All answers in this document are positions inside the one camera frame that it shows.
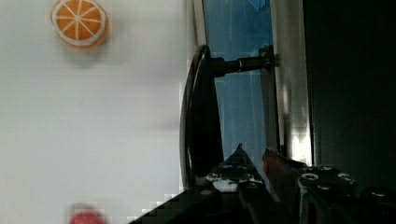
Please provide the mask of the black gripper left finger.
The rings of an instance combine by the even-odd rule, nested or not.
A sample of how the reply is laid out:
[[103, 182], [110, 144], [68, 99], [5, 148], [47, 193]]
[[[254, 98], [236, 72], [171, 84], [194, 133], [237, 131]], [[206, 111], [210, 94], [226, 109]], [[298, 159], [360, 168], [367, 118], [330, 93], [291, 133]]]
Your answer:
[[220, 193], [237, 192], [239, 184], [265, 186], [248, 153], [239, 144], [225, 161], [214, 166], [204, 177], [204, 188]]

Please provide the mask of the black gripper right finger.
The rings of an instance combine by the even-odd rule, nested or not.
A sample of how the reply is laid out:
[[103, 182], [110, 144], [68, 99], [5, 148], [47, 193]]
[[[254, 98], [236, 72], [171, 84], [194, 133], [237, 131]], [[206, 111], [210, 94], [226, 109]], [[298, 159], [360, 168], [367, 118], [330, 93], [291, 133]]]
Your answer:
[[283, 203], [293, 202], [299, 171], [307, 165], [284, 157], [270, 148], [263, 153], [262, 162], [262, 170], [269, 179], [277, 198]]

